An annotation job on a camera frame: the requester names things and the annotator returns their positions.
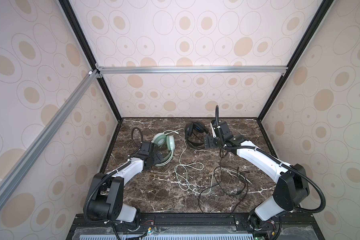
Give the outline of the mint green headphones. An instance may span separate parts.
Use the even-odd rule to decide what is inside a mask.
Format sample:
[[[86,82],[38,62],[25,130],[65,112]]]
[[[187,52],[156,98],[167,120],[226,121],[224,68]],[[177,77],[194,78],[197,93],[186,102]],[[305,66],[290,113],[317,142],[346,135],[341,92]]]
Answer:
[[[166,146],[167,150],[169,151],[168,155],[164,157],[158,164],[156,164],[157,167],[162,167],[168,164],[173,156],[175,151],[175,139],[173,136],[170,136],[169,134],[165,133],[158,133],[154,136],[152,139],[152,143],[157,145],[159,148]]]

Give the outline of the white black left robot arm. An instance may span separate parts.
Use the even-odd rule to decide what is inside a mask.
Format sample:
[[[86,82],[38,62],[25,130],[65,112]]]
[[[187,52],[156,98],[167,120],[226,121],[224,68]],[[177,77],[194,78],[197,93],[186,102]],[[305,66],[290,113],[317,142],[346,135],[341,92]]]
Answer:
[[[140,210],[123,203],[124,186],[134,176],[161,163],[164,158],[159,148],[166,146],[172,151],[173,140],[167,140],[167,135],[160,133],[155,135],[153,140],[144,141],[143,132],[138,127],[132,129],[131,138],[135,131],[139,132],[141,141],[135,144],[137,149],[128,156],[127,161],[107,174],[98,173],[94,176],[83,207],[86,221],[140,224]]]

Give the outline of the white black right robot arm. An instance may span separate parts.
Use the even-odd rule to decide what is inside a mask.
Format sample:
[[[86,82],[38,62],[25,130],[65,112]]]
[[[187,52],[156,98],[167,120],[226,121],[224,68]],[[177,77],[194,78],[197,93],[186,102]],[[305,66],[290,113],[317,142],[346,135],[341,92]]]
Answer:
[[[253,230],[260,230],[271,218],[281,217],[293,210],[316,214],[325,209],[326,198],[323,191],[307,176],[303,166],[283,162],[243,135],[233,135],[229,125],[219,119],[219,109],[215,109],[211,129],[212,135],[205,137],[206,148],[218,148],[223,153],[232,153],[247,160],[276,183],[272,196],[249,213],[248,223]],[[320,205],[315,209],[300,207],[300,203],[310,195],[310,188],[315,189],[320,198]]]

